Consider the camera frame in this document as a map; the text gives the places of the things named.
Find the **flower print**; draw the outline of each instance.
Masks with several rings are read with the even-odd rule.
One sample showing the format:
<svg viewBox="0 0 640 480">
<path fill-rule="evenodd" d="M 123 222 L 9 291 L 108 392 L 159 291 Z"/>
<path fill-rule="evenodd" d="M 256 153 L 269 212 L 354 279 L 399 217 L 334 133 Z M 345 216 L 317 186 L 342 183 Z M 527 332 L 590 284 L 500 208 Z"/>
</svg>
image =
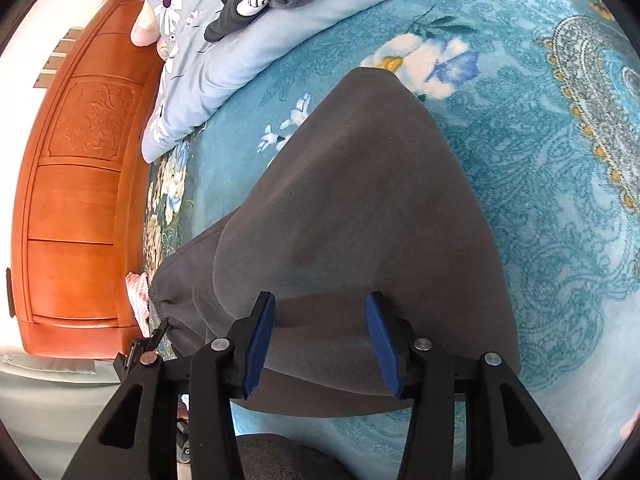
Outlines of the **flower print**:
<svg viewBox="0 0 640 480">
<path fill-rule="evenodd" d="M 151 209 L 151 204 L 153 202 L 154 199 L 154 189 L 155 189 L 155 182 L 152 182 L 151 184 L 149 184 L 149 191 L 147 191 L 146 193 L 146 208 L 149 210 Z"/>
<path fill-rule="evenodd" d="M 202 15 L 202 10 L 192 10 L 189 15 L 187 16 L 187 19 L 185 20 L 185 23 L 187 25 L 193 25 L 193 22 L 195 22 L 200 16 Z"/>
<path fill-rule="evenodd" d="M 183 141 L 178 144 L 169 155 L 166 166 L 164 167 L 161 195 L 166 195 L 164 220 L 167 225 L 169 225 L 174 219 L 174 216 L 180 212 L 189 150 L 188 142 Z"/>
<path fill-rule="evenodd" d="M 175 25 L 180 21 L 178 10 L 182 10 L 182 0 L 157 0 L 159 5 L 154 9 L 154 14 L 158 17 L 158 24 L 168 36 L 175 32 Z"/>
<path fill-rule="evenodd" d="M 590 6 L 591 6 L 591 9 L 595 10 L 605 20 L 609 20 L 610 22 L 615 20 L 615 18 L 613 17 L 613 14 L 609 9 L 607 9 L 607 6 L 604 4 L 602 0 L 595 0 L 594 2 L 591 2 Z"/>
<path fill-rule="evenodd" d="M 289 115 L 289 119 L 287 119 L 280 125 L 280 129 L 284 130 L 285 128 L 289 128 L 292 124 L 295 124 L 296 126 L 300 126 L 300 124 L 305 122 L 306 118 L 309 117 L 308 108 L 309 108 L 310 101 L 311 101 L 311 95 L 309 94 L 305 94 L 302 97 L 302 99 L 298 99 L 298 102 L 296 103 L 296 107 L 291 111 L 291 114 Z"/>
<path fill-rule="evenodd" d="M 423 41 L 415 34 L 396 36 L 360 66 L 383 68 L 396 74 L 411 92 L 444 99 L 480 73 L 479 52 L 460 38 Z"/>
<path fill-rule="evenodd" d="M 164 69 L 169 75 L 174 71 L 174 58 L 177 56 L 178 52 L 180 52 L 180 49 L 178 48 L 178 43 L 176 43 L 171 49 L 171 52 L 169 52 L 168 59 L 164 62 Z"/>
<path fill-rule="evenodd" d="M 148 211 L 155 211 L 160 203 L 161 198 L 161 189 L 162 189 L 162 176 L 164 175 L 164 166 L 166 165 L 166 160 L 163 159 L 160 162 L 160 168 L 158 169 L 158 173 L 156 174 L 155 179 L 149 185 L 149 191 L 146 194 L 146 208 Z"/>
<path fill-rule="evenodd" d="M 276 135 L 271 131 L 271 125 L 267 124 L 267 127 L 264 129 L 264 135 L 262 136 L 262 142 L 258 144 L 258 153 L 263 152 L 269 146 L 273 146 L 274 144 L 276 145 L 276 150 L 280 151 L 282 148 L 284 148 L 284 145 L 289 142 L 291 136 L 292 134 L 289 134 L 285 137 Z"/>
<path fill-rule="evenodd" d="M 164 94 L 164 90 L 166 89 L 166 72 L 162 70 L 160 74 L 160 85 L 158 86 L 158 95 Z"/>
<path fill-rule="evenodd" d="M 292 134 L 289 134 L 286 137 L 282 137 L 279 136 L 278 137 L 278 143 L 276 144 L 276 150 L 280 151 L 282 148 L 284 148 L 284 145 L 289 142 L 289 139 L 291 138 Z"/>
<path fill-rule="evenodd" d="M 263 152 L 276 142 L 278 142 L 278 136 L 271 131 L 271 125 L 267 124 L 267 127 L 264 129 L 264 135 L 262 136 L 262 142 L 258 144 L 258 153 Z"/>
<path fill-rule="evenodd" d="M 422 40 L 415 34 L 401 34 L 387 41 L 376 50 L 373 56 L 366 57 L 360 66 L 372 68 L 384 68 L 395 72 L 404 61 L 404 58 L 421 46 Z"/>
<path fill-rule="evenodd" d="M 146 270 L 151 281 L 162 261 L 162 232 L 158 223 L 158 215 L 151 215 L 145 229 Z"/>
<path fill-rule="evenodd" d="M 166 129 L 164 127 L 164 121 L 162 120 L 162 108 L 164 107 L 164 102 L 160 103 L 154 114 L 152 115 L 151 124 L 149 124 L 149 128 L 151 129 L 151 133 L 154 136 L 154 140 L 156 142 L 161 142 L 163 139 L 168 137 Z"/>
</svg>

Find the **black bracket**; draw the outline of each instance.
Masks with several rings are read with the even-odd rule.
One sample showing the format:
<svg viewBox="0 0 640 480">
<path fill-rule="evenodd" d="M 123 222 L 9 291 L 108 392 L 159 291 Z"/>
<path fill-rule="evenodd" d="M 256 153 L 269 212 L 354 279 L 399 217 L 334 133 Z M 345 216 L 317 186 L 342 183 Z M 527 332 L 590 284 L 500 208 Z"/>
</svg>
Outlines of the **black bracket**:
<svg viewBox="0 0 640 480">
<path fill-rule="evenodd" d="M 261 292 L 250 316 L 237 320 L 227 338 L 192 357 L 164 362 L 146 350 L 134 363 L 123 356 L 118 365 L 124 380 L 63 480 L 175 480 L 178 396 L 184 393 L 190 394 L 192 478 L 244 480 L 229 399 L 246 398 L 258 385 L 274 323 L 275 299 Z M 140 353 L 154 341 L 132 348 Z"/>
<path fill-rule="evenodd" d="M 414 400 L 399 480 L 451 478 L 456 400 L 466 403 L 466 480 L 580 480 L 498 354 L 449 354 L 416 335 L 379 292 L 367 297 L 366 315 L 385 384 L 399 399 Z M 139 364 L 129 359 L 63 480 L 85 480 L 88 472 L 92 480 L 175 480 L 177 446 L 189 450 L 178 461 L 191 464 L 193 480 L 244 480 L 229 400 L 257 387 L 274 322 L 275 299 L 262 292 L 249 317 L 192 357 L 164 362 L 147 351 Z M 190 423 L 178 442 L 178 396 L 187 392 Z"/>
<path fill-rule="evenodd" d="M 120 381 L 123 381 L 133 368 L 140 362 L 140 357 L 145 352 L 151 352 L 158 348 L 164 334 L 171 328 L 165 319 L 154 329 L 150 337 L 134 339 L 129 345 L 127 355 L 118 353 L 113 361 L 113 368 L 116 370 Z"/>
<path fill-rule="evenodd" d="M 466 403 L 468 480 L 580 480 L 562 443 L 509 365 L 488 352 L 453 356 L 396 314 L 379 292 L 366 301 L 386 386 L 414 399 L 399 480 L 449 480 L 454 402 Z"/>
</svg>

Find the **wooden headboard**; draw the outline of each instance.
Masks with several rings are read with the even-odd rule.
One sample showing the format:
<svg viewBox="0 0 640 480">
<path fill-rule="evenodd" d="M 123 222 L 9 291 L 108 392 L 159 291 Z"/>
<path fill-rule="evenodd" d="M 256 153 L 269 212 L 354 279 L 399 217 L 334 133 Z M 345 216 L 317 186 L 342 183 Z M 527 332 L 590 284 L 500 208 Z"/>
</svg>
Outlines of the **wooden headboard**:
<svg viewBox="0 0 640 480">
<path fill-rule="evenodd" d="M 162 70 L 155 45 L 129 39 L 143 1 L 107 1 L 66 54 L 31 130 L 11 254 L 28 353 L 113 358 L 141 336 L 124 278 L 142 266 L 140 138 Z"/>
</svg>

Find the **paisley pattern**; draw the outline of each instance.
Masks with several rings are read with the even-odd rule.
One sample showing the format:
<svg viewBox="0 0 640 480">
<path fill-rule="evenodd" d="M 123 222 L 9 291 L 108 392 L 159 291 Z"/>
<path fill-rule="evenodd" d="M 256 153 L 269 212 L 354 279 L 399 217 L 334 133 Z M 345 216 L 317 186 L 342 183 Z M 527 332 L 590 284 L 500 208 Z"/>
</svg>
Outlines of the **paisley pattern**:
<svg viewBox="0 0 640 480">
<path fill-rule="evenodd" d="M 338 23 L 236 92 L 192 141 L 183 240 L 244 200 L 302 111 L 350 69 L 369 60 L 400 74 L 438 121 L 494 232 L 520 378 L 582 478 L 597 478 L 640 406 L 630 371 L 640 367 L 640 62 L 609 18 L 599 0 L 389 0 Z M 445 55 L 451 44 L 460 52 Z M 432 72 L 474 53 L 440 73 L 440 82 L 456 76 L 452 91 L 425 91 L 430 73 L 399 72 L 425 45 L 437 51 Z M 242 431 L 312 440 L 367 480 L 396 476 L 409 417 L 234 416 Z M 456 421 L 459 461 L 462 411 Z"/>
</svg>

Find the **bed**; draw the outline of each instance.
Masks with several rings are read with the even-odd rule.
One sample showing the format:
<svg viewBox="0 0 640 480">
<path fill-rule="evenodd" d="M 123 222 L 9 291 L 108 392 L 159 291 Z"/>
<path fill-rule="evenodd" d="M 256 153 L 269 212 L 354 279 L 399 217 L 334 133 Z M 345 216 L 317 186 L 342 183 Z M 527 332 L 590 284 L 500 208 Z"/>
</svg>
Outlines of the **bed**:
<svg viewBox="0 0 640 480">
<path fill-rule="evenodd" d="M 438 121 L 497 240 L 520 379 L 596 479 L 640 413 L 640 61 L 601 0 L 385 0 L 309 38 L 152 164 L 148 272 L 240 205 L 357 66 L 394 72 Z M 409 421 L 233 410 L 237 432 L 284 434 L 367 480 L 396 476 Z"/>
<path fill-rule="evenodd" d="M 140 138 L 162 69 L 129 33 L 144 0 L 108 0 L 56 72 L 20 167 L 11 290 L 24 349 L 113 359 L 141 336 L 124 277 L 140 272 L 148 165 Z"/>
</svg>

